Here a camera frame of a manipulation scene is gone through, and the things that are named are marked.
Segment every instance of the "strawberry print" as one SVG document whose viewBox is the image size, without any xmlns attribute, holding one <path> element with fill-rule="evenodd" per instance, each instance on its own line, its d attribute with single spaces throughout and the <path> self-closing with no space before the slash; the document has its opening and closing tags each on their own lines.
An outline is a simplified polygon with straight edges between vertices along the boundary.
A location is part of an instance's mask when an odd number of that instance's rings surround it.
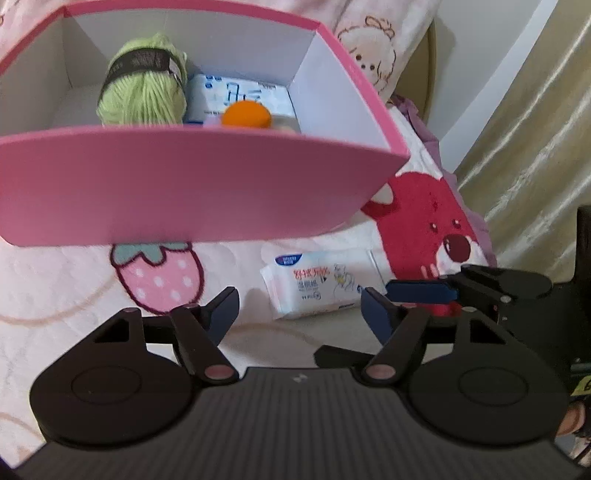
<svg viewBox="0 0 591 480">
<path fill-rule="evenodd" d="M 186 242 L 113 245 L 111 264 L 133 301 L 151 313 L 194 303 L 203 293 L 203 267 Z"/>
</svg>

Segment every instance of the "wet wipes package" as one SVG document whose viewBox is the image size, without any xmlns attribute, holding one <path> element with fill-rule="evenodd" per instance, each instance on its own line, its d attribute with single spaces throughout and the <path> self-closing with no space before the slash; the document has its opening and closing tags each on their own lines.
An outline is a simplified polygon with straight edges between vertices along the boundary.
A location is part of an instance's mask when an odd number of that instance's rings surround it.
<svg viewBox="0 0 591 480">
<path fill-rule="evenodd" d="M 371 251 L 362 248 L 280 255 L 261 274 L 277 318 L 358 306 L 364 287 L 385 291 Z"/>
<path fill-rule="evenodd" d="M 202 124 L 211 116 L 223 114 L 226 108 L 240 100 L 259 102 L 269 110 L 274 124 L 286 124 L 299 132 L 286 87 L 201 73 L 187 84 L 185 123 Z"/>
</svg>

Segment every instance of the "pink box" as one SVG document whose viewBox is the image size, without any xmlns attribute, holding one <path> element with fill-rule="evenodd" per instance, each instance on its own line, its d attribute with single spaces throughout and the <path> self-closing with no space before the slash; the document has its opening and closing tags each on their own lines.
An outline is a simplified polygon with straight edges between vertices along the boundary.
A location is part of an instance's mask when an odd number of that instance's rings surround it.
<svg viewBox="0 0 591 480">
<path fill-rule="evenodd" d="M 286 86 L 303 135 L 100 126 L 108 61 L 159 31 L 197 72 Z M 0 84 L 0 235 L 20 246 L 318 235 L 346 222 L 409 156 L 324 25 L 252 5 L 62 7 L 0 60 Z"/>
</svg>

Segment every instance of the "purple fabric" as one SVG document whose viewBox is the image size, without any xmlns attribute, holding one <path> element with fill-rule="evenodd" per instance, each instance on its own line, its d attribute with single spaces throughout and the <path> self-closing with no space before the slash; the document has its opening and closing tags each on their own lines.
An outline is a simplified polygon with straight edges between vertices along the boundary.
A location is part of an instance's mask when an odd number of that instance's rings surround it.
<svg viewBox="0 0 591 480">
<path fill-rule="evenodd" d="M 456 176 L 444 170 L 441 164 L 441 155 L 439 154 L 439 140 L 435 135 L 433 135 L 429 131 L 427 126 L 423 123 L 423 121 L 418 115 L 418 109 L 412 101 L 410 101 L 408 98 L 396 96 L 394 105 L 408 120 L 408 123 L 411 124 L 413 130 L 425 145 L 425 148 L 431 155 L 433 161 L 443 172 L 443 178 L 452 190 L 458 204 L 460 205 L 462 210 L 464 210 L 468 218 L 468 221 L 472 226 L 472 230 L 474 230 L 474 234 L 476 235 L 476 241 L 478 241 L 480 248 L 482 248 L 486 260 L 488 261 L 488 264 L 491 267 L 496 267 L 496 256 L 492 251 L 492 243 L 491 237 L 488 233 L 488 227 L 486 226 L 484 219 L 480 215 L 470 210 L 464 204 L 464 200 L 462 199 L 462 196 L 460 195 L 460 192 L 457 189 Z"/>
</svg>

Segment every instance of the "green yarn ball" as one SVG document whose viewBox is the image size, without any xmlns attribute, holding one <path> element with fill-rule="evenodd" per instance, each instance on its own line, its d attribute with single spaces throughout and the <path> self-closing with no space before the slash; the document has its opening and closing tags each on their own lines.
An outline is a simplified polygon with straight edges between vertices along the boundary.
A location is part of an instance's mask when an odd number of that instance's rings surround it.
<svg viewBox="0 0 591 480">
<path fill-rule="evenodd" d="M 183 87 L 166 72 L 138 72 L 121 77 L 105 89 L 96 109 L 103 125 L 180 124 L 187 109 L 183 88 L 187 83 L 187 54 L 177 50 L 168 37 L 136 38 L 127 42 L 109 63 L 131 50 L 155 47 L 178 60 Z"/>
</svg>

